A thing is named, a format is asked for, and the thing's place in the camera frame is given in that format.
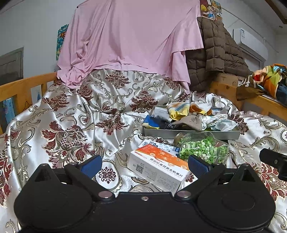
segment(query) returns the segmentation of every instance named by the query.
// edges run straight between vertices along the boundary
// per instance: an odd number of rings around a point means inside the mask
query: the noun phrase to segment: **white and orange box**
[[[132,151],[127,167],[173,195],[190,174],[187,162],[151,144]]]

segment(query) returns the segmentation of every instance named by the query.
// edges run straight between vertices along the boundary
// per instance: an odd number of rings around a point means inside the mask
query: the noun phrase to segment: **wooden bed rail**
[[[47,91],[47,82],[56,81],[57,73],[48,73],[31,78],[24,78],[0,86],[0,102],[14,97],[15,115],[32,105],[31,88],[41,85],[42,96]]]

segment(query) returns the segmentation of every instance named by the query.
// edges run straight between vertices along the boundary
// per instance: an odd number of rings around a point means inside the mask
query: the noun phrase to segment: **patterned bedspread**
[[[253,166],[276,202],[270,229],[285,232],[287,183],[278,179],[276,169],[260,162],[259,152],[270,148],[287,153],[286,126],[254,112],[238,112],[230,101],[214,94],[194,92],[187,96],[178,83],[158,74],[115,70],[92,72],[79,90],[57,82],[9,124],[0,138],[0,232],[19,230],[13,203],[41,163],[61,168],[100,154],[103,166],[94,179],[115,195],[121,191],[160,191],[129,171],[127,158],[145,139],[141,124],[148,111],[155,105],[185,100],[231,107],[241,135],[239,140],[229,141],[227,166],[245,162]],[[191,174],[186,183],[195,179]]]

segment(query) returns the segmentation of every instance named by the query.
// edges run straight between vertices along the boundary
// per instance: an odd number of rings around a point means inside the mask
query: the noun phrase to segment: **blue gripper pad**
[[[102,157],[95,155],[79,165],[82,173],[92,179],[102,168]]]
[[[188,168],[197,178],[199,178],[203,174],[209,172],[212,166],[201,158],[190,155],[188,157]]]

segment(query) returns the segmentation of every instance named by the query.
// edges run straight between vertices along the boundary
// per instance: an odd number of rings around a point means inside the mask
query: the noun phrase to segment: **wooden bed frame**
[[[47,91],[47,82],[55,82],[56,80],[57,73],[48,73],[4,84],[0,86],[0,102],[10,97],[14,97],[16,105],[14,111],[15,115],[18,115],[32,105],[31,88],[41,85],[43,96]],[[221,74],[212,82],[210,92],[229,99],[239,110],[241,110],[244,101],[236,100],[235,93],[237,83],[238,77],[236,78],[236,76],[234,76],[234,79],[232,79],[229,75]],[[287,108],[275,101],[263,96],[258,96],[253,99],[245,100],[245,102],[255,104],[262,108],[262,111],[260,112],[262,115],[273,113],[287,121]]]

